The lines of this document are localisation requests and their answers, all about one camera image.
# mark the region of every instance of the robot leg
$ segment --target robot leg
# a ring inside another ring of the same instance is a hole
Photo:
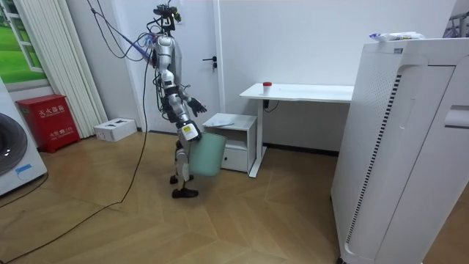
[[[176,150],[176,178],[179,182],[179,189],[173,190],[172,197],[176,198],[193,198],[199,195],[196,190],[190,190],[185,187],[185,183],[191,180],[189,175],[188,156],[184,148]]]
[[[176,169],[176,173],[174,173],[174,175],[172,175],[170,178],[169,178],[169,184],[176,184],[179,182],[179,180],[177,179],[177,151],[182,149],[183,146],[181,144],[181,141],[178,140],[176,142],[176,149],[174,151],[174,168]],[[189,175],[189,181],[193,180],[193,175]]]

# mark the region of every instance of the white desk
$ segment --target white desk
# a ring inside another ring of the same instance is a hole
[[[257,141],[256,161],[249,172],[249,177],[256,177],[267,147],[262,146],[262,100],[309,101],[324,103],[350,103],[353,86],[307,85],[307,84],[272,84],[269,94],[264,95],[262,84],[255,84],[244,91],[242,98],[259,100],[257,106]]]

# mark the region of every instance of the white drawer cabinet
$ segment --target white drawer cabinet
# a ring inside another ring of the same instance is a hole
[[[233,150],[226,148],[221,167],[241,172],[248,171],[248,152],[246,150]]]
[[[204,130],[225,136],[226,147],[223,169],[249,172],[256,160],[256,117],[240,114],[216,114],[204,123]],[[231,122],[231,125],[214,127],[220,122]]]

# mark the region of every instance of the washing machine door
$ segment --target washing machine door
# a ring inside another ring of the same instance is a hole
[[[23,159],[28,147],[26,132],[18,122],[0,114],[0,176]]]

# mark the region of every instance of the mint green trash bin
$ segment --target mint green trash bin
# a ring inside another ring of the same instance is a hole
[[[198,176],[215,177],[221,168],[226,137],[202,133],[202,139],[191,143],[189,172]]]

